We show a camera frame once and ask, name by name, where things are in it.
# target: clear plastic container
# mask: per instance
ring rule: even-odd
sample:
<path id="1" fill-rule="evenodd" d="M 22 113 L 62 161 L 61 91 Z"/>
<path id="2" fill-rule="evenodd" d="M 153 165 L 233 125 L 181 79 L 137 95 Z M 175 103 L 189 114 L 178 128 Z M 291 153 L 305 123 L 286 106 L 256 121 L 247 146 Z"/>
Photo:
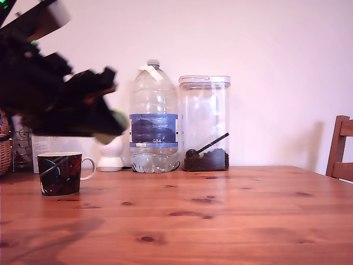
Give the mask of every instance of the clear plastic container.
<path id="1" fill-rule="evenodd" d="M 181 76 L 184 170 L 229 169 L 229 76 Z"/>
<path id="2" fill-rule="evenodd" d="M 178 161 L 178 95 L 158 60 L 148 60 L 136 77 L 130 98 L 132 168 L 169 172 Z"/>

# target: blue label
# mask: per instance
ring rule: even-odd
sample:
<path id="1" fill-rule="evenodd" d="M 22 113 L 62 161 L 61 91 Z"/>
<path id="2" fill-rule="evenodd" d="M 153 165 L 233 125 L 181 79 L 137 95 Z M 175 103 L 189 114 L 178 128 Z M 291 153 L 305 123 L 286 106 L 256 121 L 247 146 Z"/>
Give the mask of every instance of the blue label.
<path id="1" fill-rule="evenodd" d="M 131 114 L 130 147 L 178 147 L 178 115 Z"/>

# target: mug handle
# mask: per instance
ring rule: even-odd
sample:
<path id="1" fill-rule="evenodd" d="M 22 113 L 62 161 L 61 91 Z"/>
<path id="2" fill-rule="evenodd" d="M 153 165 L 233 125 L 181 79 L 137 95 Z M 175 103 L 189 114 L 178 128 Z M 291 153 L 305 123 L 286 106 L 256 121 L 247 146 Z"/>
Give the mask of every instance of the mug handle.
<path id="1" fill-rule="evenodd" d="M 92 178 L 93 175 L 95 174 L 95 171 L 97 170 L 97 166 L 95 165 L 95 163 L 94 163 L 94 161 L 93 161 L 92 158 L 85 157 L 84 159 L 82 159 L 82 162 L 81 162 L 81 163 L 83 163 L 83 161 L 85 161 L 85 160 L 90 160 L 90 162 L 92 163 L 92 167 L 93 167 L 93 168 L 92 168 L 92 173 L 91 173 L 91 174 L 89 174 L 89 175 L 86 176 L 86 177 L 80 178 L 80 180 L 82 180 L 82 181 L 86 181 L 86 180 Z"/>

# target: wicker basket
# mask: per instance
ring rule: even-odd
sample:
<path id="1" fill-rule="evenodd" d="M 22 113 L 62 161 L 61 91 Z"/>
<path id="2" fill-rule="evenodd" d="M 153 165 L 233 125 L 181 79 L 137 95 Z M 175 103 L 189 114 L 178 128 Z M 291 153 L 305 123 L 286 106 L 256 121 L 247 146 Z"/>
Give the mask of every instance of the wicker basket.
<path id="1" fill-rule="evenodd" d="M 4 112 L 1 112 L 2 126 L 0 136 L 8 135 L 10 126 Z M 11 164 L 11 142 L 10 140 L 0 142 L 0 176 L 4 175 Z"/>

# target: black machine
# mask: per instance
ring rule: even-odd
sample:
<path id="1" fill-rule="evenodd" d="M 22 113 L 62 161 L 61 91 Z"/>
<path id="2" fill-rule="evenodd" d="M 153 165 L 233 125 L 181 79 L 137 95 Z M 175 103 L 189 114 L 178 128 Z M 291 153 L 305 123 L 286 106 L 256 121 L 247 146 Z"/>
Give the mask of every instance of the black machine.
<path id="1" fill-rule="evenodd" d="M 15 2 L 0 0 L 0 27 Z M 115 71 L 106 67 L 102 73 L 86 70 L 72 75 L 63 57 L 43 56 L 35 43 L 68 21 L 60 0 L 43 0 L 0 28 L 0 109 L 10 125 L 11 117 L 20 115 L 22 124 L 37 135 L 119 136 L 127 119 L 103 99 L 115 91 Z M 68 75 L 72 77 L 65 82 Z"/>

